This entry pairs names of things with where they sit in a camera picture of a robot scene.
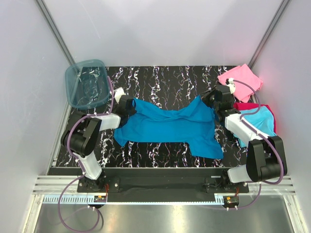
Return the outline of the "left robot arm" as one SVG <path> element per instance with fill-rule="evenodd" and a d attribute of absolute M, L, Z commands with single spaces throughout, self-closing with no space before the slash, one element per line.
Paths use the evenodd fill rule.
<path fill-rule="evenodd" d="M 128 95 L 115 98 L 116 106 L 111 113 L 90 114 L 75 112 L 61 137 L 61 144 L 81 166 L 83 178 L 81 184 L 94 192 L 100 192 L 107 185 L 104 172 L 95 156 L 98 134 L 105 130 L 123 127 L 136 113 L 136 103 Z"/>

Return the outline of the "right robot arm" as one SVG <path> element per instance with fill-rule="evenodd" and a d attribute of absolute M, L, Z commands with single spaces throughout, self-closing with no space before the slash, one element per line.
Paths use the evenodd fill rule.
<path fill-rule="evenodd" d="M 287 174 L 283 141 L 279 136 L 263 133 L 245 119 L 245 114 L 234 108 L 230 87 L 216 85 L 201 97 L 213 109 L 216 120 L 247 145 L 246 164 L 230 168 L 221 179 L 221 188 L 232 192 L 238 183 L 264 182 L 279 184 Z"/>

